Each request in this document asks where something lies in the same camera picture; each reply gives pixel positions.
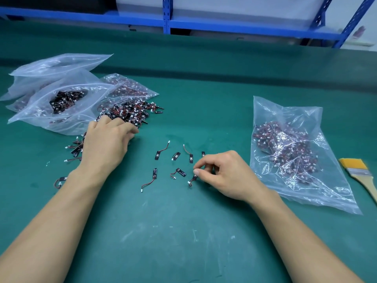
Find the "green table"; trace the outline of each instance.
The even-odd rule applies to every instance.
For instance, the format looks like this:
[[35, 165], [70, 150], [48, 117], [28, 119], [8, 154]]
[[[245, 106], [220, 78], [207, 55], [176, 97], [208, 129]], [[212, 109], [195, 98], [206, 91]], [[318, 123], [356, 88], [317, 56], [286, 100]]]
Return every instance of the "green table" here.
[[[362, 158], [377, 174], [377, 54], [227, 42], [27, 22], [0, 22], [0, 91], [17, 66], [66, 52], [114, 53], [94, 70], [118, 72], [160, 93], [165, 108], [133, 140], [93, 207], [66, 282], [290, 282], [256, 214], [196, 181], [182, 154], [230, 149], [250, 160], [253, 95], [283, 106], [322, 106], [336, 157]], [[0, 252], [57, 192], [74, 137], [24, 122], [0, 103]], [[171, 143], [154, 160], [157, 150]], [[140, 193], [140, 186], [157, 180]], [[177, 167], [188, 176], [169, 177]], [[286, 203], [366, 282], [377, 277], [377, 208], [349, 178], [364, 216]]]

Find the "forearm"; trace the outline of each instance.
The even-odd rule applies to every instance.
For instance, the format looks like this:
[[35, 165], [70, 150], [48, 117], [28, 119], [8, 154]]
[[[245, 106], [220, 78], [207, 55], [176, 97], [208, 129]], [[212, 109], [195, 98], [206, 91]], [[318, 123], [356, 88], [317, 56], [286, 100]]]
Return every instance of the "forearm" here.
[[293, 282], [362, 282], [271, 190], [249, 201]]
[[0, 257], [1, 282], [63, 282], [103, 184], [71, 172], [61, 190]]

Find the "black object on shelf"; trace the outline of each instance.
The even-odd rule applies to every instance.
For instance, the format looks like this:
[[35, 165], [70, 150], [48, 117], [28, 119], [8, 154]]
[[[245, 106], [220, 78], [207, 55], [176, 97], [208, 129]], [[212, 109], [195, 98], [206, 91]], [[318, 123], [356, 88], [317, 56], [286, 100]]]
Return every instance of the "black object on shelf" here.
[[76, 13], [104, 14], [116, 9], [115, 0], [0, 0], [0, 6]]

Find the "wooden brush handle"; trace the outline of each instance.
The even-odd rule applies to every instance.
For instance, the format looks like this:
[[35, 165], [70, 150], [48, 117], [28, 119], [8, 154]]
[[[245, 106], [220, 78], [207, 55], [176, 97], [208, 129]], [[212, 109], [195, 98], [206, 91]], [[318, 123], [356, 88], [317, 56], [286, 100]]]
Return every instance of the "wooden brush handle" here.
[[353, 175], [352, 177], [358, 180], [366, 188], [366, 190], [370, 193], [375, 203], [377, 204], [377, 190], [373, 184], [373, 177], [359, 175]]

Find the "right arm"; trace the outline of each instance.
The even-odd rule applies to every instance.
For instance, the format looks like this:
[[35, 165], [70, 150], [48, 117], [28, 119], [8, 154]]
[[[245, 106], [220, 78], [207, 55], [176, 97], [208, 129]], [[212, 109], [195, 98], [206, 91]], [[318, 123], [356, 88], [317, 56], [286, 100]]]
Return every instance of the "right arm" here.
[[194, 174], [255, 210], [294, 283], [363, 282], [295, 216], [277, 192], [263, 185], [237, 152], [204, 156], [195, 164]]

